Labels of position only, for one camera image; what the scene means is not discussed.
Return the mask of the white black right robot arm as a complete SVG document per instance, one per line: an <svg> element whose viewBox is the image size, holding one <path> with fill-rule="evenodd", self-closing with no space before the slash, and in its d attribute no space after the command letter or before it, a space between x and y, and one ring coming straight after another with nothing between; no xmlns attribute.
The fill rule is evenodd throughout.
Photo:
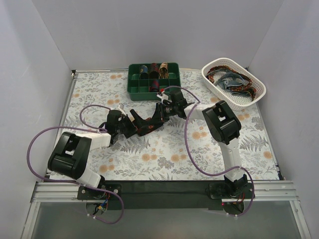
<svg viewBox="0 0 319 239"><path fill-rule="evenodd" d="M239 136L241 123L232 109L225 101L219 101L214 105L202 105L200 103L188 103L180 89L171 92L171 100L164 90L157 93L160 98L160 118L169 119L178 115L185 119L184 142L188 156L194 167L202 174L209 177L223 175L226 194L231 198L244 195L247 189L248 179L246 171L242 168L239 155ZM187 128L190 119L203 120L213 139L218 143L224 162L224 171L221 173L207 173L199 168L191 156L188 141Z"/></svg>

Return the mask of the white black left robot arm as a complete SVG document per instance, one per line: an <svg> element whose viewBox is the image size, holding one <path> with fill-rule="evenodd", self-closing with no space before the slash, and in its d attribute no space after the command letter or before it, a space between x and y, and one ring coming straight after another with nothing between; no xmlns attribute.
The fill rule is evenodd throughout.
<svg viewBox="0 0 319 239"><path fill-rule="evenodd" d="M64 132L49 161L48 169L67 176L79 184L89 186L89 193L95 199L105 196L104 178L87 166L89 153L102 147L114 144L118 135L129 138L147 125L147 120L131 110L134 120L120 110L110 110L107 120L99 126L98 133L75 134Z"/></svg>

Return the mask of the black tie orange flowers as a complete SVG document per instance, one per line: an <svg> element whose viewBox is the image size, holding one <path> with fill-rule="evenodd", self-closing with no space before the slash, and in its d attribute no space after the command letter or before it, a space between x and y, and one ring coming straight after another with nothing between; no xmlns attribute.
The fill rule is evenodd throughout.
<svg viewBox="0 0 319 239"><path fill-rule="evenodd" d="M163 125L163 122L147 118L138 120L135 125L137 128L137 135L144 136L160 128Z"/></svg>

